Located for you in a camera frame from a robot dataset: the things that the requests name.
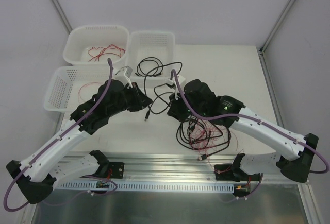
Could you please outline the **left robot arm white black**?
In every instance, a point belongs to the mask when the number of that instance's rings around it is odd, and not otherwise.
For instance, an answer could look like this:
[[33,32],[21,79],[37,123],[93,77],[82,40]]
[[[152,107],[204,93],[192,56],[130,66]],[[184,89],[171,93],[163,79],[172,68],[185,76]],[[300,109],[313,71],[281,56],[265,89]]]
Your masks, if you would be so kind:
[[6,169],[29,204],[43,201],[56,187],[78,177],[107,178],[111,163],[100,150],[93,150],[65,166],[58,162],[107,125],[111,117],[123,111],[139,112],[151,103],[136,82],[107,80],[91,99],[77,107],[62,130],[29,158],[10,161]]

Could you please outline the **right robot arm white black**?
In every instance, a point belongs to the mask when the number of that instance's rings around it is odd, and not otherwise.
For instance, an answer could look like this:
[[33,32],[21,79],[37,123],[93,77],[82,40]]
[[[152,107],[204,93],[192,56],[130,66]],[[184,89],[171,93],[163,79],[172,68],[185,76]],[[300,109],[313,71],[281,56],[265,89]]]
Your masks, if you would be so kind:
[[274,149],[273,153],[266,154],[239,153],[224,172],[220,172],[221,166],[216,165],[214,169],[218,180],[240,182],[251,177],[258,181],[262,173],[281,173],[298,183],[307,181],[317,136],[312,133],[300,135],[274,125],[237,99],[217,96],[198,79],[186,83],[183,89],[179,89],[174,79],[168,79],[166,84],[175,90],[169,98],[168,116],[180,122],[195,116],[243,132]]

